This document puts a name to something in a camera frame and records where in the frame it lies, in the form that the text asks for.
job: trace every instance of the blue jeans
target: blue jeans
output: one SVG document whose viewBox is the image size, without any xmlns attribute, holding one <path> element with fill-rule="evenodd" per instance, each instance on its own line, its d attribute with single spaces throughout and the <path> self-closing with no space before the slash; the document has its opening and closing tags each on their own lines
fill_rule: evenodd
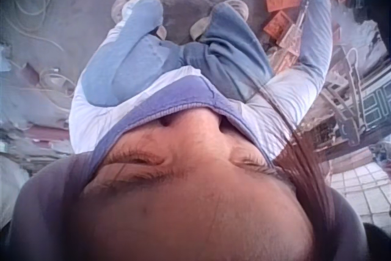
<svg viewBox="0 0 391 261">
<path fill-rule="evenodd" d="M 198 42 L 179 46 L 151 35 L 162 23 L 160 0 L 140 0 L 123 26 L 109 33 L 81 77 L 90 104 L 117 106 L 185 65 L 198 68 L 227 98 L 243 102 L 272 78 L 258 39 L 228 4 L 213 8 Z"/>
</svg>

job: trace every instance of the white sneaker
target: white sneaker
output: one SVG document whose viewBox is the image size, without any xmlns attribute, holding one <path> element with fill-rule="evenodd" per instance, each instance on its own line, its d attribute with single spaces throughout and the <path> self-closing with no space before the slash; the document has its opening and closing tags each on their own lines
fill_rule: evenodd
<svg viewBox="0 0 391 261">
<path fill-rule="evenodd" d="M 249 7 L 242 0 L 226 0 L 225 3 L 232 6 L 232 8 L 240 14 L 240 16 L 247 21 L 249 19 Z M 196 41 L 207 29 L 210 24 L 211 15 L 201 18 L 190 28 L 190 36 L 193 41 Z"/>
<path fill-rule="evenodd" d="M 111 18 L 118 24 L 122 20 L 127 20 L 131 15 L 132 8 L 130 6 L 131 0 L 115 0 L 114 4 L 111 7 Z M 160 26 L 156 35 L 161 39 L 165 40 L 167 37 L 167 30 L 164 26 Z"/>
</svg>

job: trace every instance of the cable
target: cable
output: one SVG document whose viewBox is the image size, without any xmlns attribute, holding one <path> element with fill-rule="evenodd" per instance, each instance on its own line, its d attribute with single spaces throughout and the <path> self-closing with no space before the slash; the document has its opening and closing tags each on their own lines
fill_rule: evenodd
<svg viewBox="0 0 391 261">
<path fill-rule="evenodd" d="M 16 20 L 16 23 L 14 23 L 7 16 L 4 16 L 4 19 L 6 20 L 6 22 L 8 22 L 8 24 L 11 26 L 11 28 L 16 30 L 19 34 L 21 34 L 21 35 L 23 35 L 25 37 L 29 37 L 29 38 L 32 38 L 32 39 L 36 39 L 36 40 L 40 40 L 40 41 L 43 41 L 43 42 L 50 43 L 53 46 L 55 46 L 58 50 L 63 52 L 63 54 L 65 54 L 65 50 L 58 43 L 56 43 L 55 41 L 52 41 L 52 40 L 50 40 L 48 38 L 44 38 L 44 37 L 40 37 L 40 36 L 31 34 L 32 32 L 35 32 L 35 31 L 39 30 L 43 26 L 43 23 L 44 23 L 44 21 L 46 19 L 46 10 L 47 10 L 50 2 L 51 2 L 51 0 L 42 0 L 42 7 L 41 8 L 39 8 L 39 9 L 37 9 L 35 11 L 29 11 L 28 9 L 26 9 L 25 7 L 23 7 L 21 5 L 20 0 L 12 0 L 12 6 L 13 6 L 15 11 L 17 11 L 17 12 L 23 14 L 23 15 L 30 16 L 30 17 L 36 17 L 36 16 L 41 15 L 41 17 L 39 19 L 39 22 L 38 22 L 38 25 L 36 25 L 36 26 L 34 26 L 32 28 L 23 25 L 22 22 L 20 21 L 17 13 L 15 13 L 15 17 L 11 18 L 12 20 Z M 11 60 L 9 60 L 9 61 L 16 68 L 18 68 L 20 70 L 23 69 L 23 67 L 21 67 L 20 65 L 18 65 L 14 61 L 11 61 Z M 76 83 L 73 82 L 70 78 L 67 78 L 64 75 L 61 75 L 58 72 L 53 72 L 53 71 L 56 71 L 56 69 L 51 68 L 49 70 L 44 70 L 44 71 L 42 71 L 39 74 L 40 83 L 43 82 L 45 84 L 43 86 L 47 86 L 46 77 L 50 77 L 50 78 L 57 77 L 57 78 L 62 78 L 65 81 L 68 81 L 73 87 L 76 87 Z M 15 86 L 9 86 L 9 87 L 14 87 L 14 88 L 17 88 L 19 90 L 37 90 L 37 91 L 40 91 L 40 92 L 57 92 L 57 93 L 60 93 L 60 94 L 62 94 L 64 96 L 66 96 L 67 98 L 71 98 L 73 96 L 73 93 L 65 94 L 65 93 L 63 93 L 61 91 L 52 90 L 52 89 L 40 89 L 40 88 L 33 88 L 33 87 L 23 88 L 23 87 L 15 87 Z M 65 111 L 65 112 L 70 112 L 69 109 L 63 108 L 63 107 L 59 106 L 55 101 L 50 99 L 49 96 L 47 96 L 47 98 L 57 109 L 60 109 L 61 111 Z"/>
</svg>

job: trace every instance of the tiled wall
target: tiled wall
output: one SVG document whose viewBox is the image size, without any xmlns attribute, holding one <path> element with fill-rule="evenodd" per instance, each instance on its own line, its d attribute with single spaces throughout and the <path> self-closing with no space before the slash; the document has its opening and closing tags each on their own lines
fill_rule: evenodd
<svg viewBox="0 0 391 261">
<path fill-rule="evenodd" d="M 391 182 L 376 163 L 334 174 L 331 186 L 346 197 L 362 221 L 391 233 Z"/>
</svg>

